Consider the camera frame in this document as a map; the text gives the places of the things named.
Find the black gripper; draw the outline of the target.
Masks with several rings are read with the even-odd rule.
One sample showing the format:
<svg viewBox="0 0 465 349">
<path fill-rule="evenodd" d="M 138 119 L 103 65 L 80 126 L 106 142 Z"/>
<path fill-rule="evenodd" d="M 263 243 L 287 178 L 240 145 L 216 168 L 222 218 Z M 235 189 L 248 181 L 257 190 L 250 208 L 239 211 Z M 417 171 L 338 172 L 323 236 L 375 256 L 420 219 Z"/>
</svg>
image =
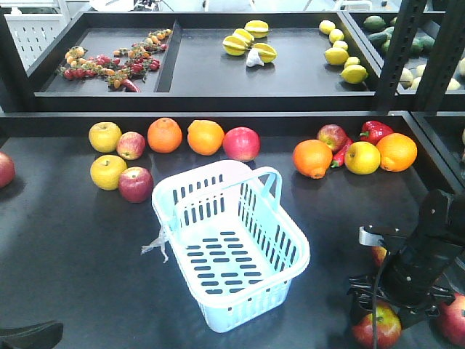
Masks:
<svg viewBox="0 0 465 349">
<path fill-rule="evenodd" d="M 350 323 L 358 324 L 379 302 L 398 308 L 404 329 L 438 317 L 441 305 L 456 300 L 451 289 L 436 285 L 451 262 L 451 258 L 438 253 L 414 256 L 403 250 L 388 254 L 377 273 L 349 278 Z"/>
</svg>

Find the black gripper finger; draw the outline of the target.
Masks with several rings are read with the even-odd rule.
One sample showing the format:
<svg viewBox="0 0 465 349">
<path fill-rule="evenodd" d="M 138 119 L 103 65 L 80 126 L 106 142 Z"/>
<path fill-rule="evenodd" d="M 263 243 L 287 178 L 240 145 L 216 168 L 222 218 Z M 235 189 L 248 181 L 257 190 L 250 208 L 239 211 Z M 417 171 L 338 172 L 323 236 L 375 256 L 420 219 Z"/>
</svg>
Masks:
<svg viewBox="0 0 465 349">
<path fill-rule="evenodd" d="M 59 321 L 1 328 L 1 348 L 54 348 L 62 339 L 63 329 Z"/>
</svg>

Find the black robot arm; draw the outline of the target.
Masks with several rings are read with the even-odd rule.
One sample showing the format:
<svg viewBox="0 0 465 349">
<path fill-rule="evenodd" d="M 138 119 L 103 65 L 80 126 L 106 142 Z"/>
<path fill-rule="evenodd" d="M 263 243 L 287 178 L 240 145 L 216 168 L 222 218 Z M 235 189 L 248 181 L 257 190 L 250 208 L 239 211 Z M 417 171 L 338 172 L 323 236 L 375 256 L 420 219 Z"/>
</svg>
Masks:
<svg viewBox="0 0 465 349">
<path fill-rule="evenodd" d="M 384 247 L 387 255 L 377 274 L 349 280 L 350 321 L 358 324 L 383 301 L 398 309 L 404 329 L 440 314 L 455 300 L 437 280 L 464 252 L 464 195 L 432 190 L 424 198 L 418 223 L 409 236 L 396 228 L 362 226 L 359 243 Z"/>
</svg>

